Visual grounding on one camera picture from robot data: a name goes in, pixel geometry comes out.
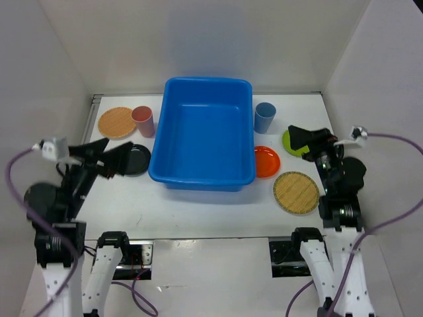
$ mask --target blue plastic bin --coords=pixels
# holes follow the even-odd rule
[[[256,165],[250,83],[169,79],[149,174],[168,188],[182,190],[237,192],[251,183]]]

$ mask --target orange plate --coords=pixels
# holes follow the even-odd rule
[[[271,177],[280,168],[280,159],[269,147],[255,147],[257,177]]]

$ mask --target white table surface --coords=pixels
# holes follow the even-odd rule
[[[314,179],[322,194],[315,165],[289,155],[282,147],[281,136],[290,124],[332,129],[323,99],[318,94],[255,95],[253,108],[259,102],[271,102],[277,109],[268,133],[254,133],[255,145],[271,147],[281,158],[282,167],[275,177],[258,178],[237,193],[168,190],[150,179],[148,173],[136,178],[98,177],[78,215],[79,220],[87,222],[86,239],[97,239],[108,230],[124,230],[132,239],[156,239],[289,236],[296,227],[321,229],[317,209],[306,216],[290,215],[276,203],[272,188],[278,175],[296,170]],[[103,137],[97,122],[105,111],[117,106],[146,105],[153,110],[157,126],[161,103],[162,96],[103,97],[91,141]],[[124,139],[110,141],[107,149],[133,141],[152,151],[154,140],[135,130]]]
[[[365,239],[362,252],[367,289],[377,315],[402,317],[377,237]],[[93,263],[89,255],[85,257],[82,290]],[[160,317],[281,317],[292,296],[310,280],[272,278],[266,238],[156,240],[151,280],[138,281],[136,289],[155,305]],[[44,287],[36,266],[20,317],[32,317],[46,302]],[[317,307],[317,292],[310,286],[296,300],[289,317],[314,317]],[[111,285],[104,317],[139,316],[146,315],[130,292]]]

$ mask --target purple cable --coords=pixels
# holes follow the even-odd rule
[[[400,141],[404,141],[405,143],[408,143],[410,145],[412,145],[413,147],[415,147],[421,155],[423,155],[423,149],[421,148],[421,146],[417,143],[415,143],[414,141],[411,141],[410,139],[407,139],[405,137],[400,137],[398,135],[392,135],[392,134],[384,134],[384,133],[368,133],[368,135],[370,137],[386,137],[388,139],[396,139],[396,140],[400,140]],[[351,265],[352,265],[352,260],[354,259],[354,255],[355,255],[355,250],[357,250],[358,246],[362,243],[363,239],[371,234],[373,234],[375,231],[379,230],[380,228],[386,227],[388,225],[392,225],[393,223],[396,223],[397,221],[403,220],[404,218],[407,218],[409,215],[413,214],[414,212],[416,212],[421,206],[423,205],[423,198],[413,207],[411,208],[409,211],[407,211],[406,213],[403,213],[402,215],[399,215],[398,217],[392,218],[388,221],[385,221],[377,226],[374,226],[373,228],[368,229],[367,231],[365,231],[360,237],[358,237],[357,241],[355,241],[354,245],[352,246],[352,252],[350,254],[350,257],[348,258],[348,262],[346,264],[345,267],[345,272],[344,275],[342,276],[341,282],[339,284],[339,288],[336,292],[336,295],[334,297],[334,300],[332,302],[332,305],[329,307],[328,309],[328,313],[327,313],[327,317],[330,317],[330,315],[334,312],[336,303],[338,302],[341,293],[342,293],[342,289],[345,286],[345,282],[346,279],[348,277],[348,273],[350,272],[351,269]],[[308,287],[310,286],[310,283],[306,284],[303,286],[303,288],[301,288],[297,294],[294,295],[294,297],[291,299],[291,302],[288,305],[288,308],[290,309],[294,300]]]
[[[314,282],[310,281],[308,282],[306,285],[304,285],[302,288],[300,288],[298,290],[298,292],[296,292],[296,294],[292,297],[291,301],[288,304],[288,307],[286,308],[286,313],[285,313],[285,317],[289,316],[289,312],[291,311],[293,302],[295,302],[295,300],[297,299],[297,297],[306,289],[308,288],[308,286],[312,285]]]
[[[72,268],[70,269],[69,274],[66,277],[65,281],[63,281],[63,284],[60,285],[58,291],[47,302],[47,304],[45,304],[44,307],[41,308],[40,311],[37,312],[34,315],[34,317],[39,317],[43,313],[45,313],[45,311],[47,311],[47,309],[49,309],[49,307],[51,307],[51,305],[53,305],[53,302],[55,301],[55,299],[60,296],[61,292],[65,289],[66,285],[71,280],[72,275],[75,273],[75,270],[77,269],[77,266],[78,266],[79,254],[78,254],[78,251],[73,247],[72,242],[68,238],[66,238],[64,235],[62,235],[62,233],[60,233],[55,228],[53,228],[51,226],[51,224],[49,224],[47,221],[45,221],[41,216],[39,216],[39,214],[37,214],[34,210],[32,210],[31,207],[29,207],[24,202],[23,198],[19,195],[18,190],[15,188],[15,186],[12,183],[12,178],[11,178],[12,166],[14,165],[14,163],[16,163],[16,161],[18,161],[19,159],[21,159],[25,155],[31,153],[32,151],[33,151],[32,149],[27,149],[27,150],[19,153],[17,156],[12,158],[7,163],[6,171],[5,171],[7,187],[11,191],[12,196],[15,198],[15,200],[18,202],[18,204],[21,207],[23,207],[24,209],[26,209],[27,215],[31,218],[31,220],[33,220],[37,225],[39,225],[41,228],[43,228],[46,232],[50,233],[52,236],[57,236],[58,238],[60,238],[61,243],[69,250],[69,252],[73,256],[73,265],[72,265]]]
[[[143,271],[141,271],[137,277],[134,279],[134,281],[132,282],[132,287],[126,285],[125,283],[122,282],[118,282],[118,281],[113,281],[112,284],[115,285],[119,285],[119,286],[123,286],[127,289],[129,289],[132,293],[132,298],[135,302],[135,304],[138,306],[138,308],[140,310],[142,310],[144,313],[146,313],[148,316],[151,317],[158,317],[159,312],[157,311],[157,309],[153,306],[153,304],[151,304],[145,297],[143,297],[141,294],[139,294],[136,290],[135,290],[135,283],[138,280],[138,277],[140,277],[144,272],[146,272],[147,270],[144,269]],[[147,304],[153,311],[154,313],[149,312],[148,310],[146,310],[144,307],[141,306],[141,304],[138,302],[137,298],[135,296],[138,296],[145,304]]]

